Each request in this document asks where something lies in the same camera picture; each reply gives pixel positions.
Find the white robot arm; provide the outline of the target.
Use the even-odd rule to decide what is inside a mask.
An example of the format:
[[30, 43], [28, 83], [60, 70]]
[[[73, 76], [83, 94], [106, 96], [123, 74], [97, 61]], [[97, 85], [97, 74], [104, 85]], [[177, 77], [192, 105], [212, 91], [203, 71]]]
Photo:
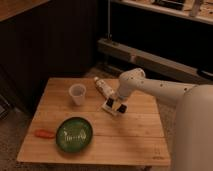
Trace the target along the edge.
[[213, 85], [154, 80], [140, 68], [119, 76], [115, 99], [135, 91], [175, 104], [171, 171], [213, 171]]

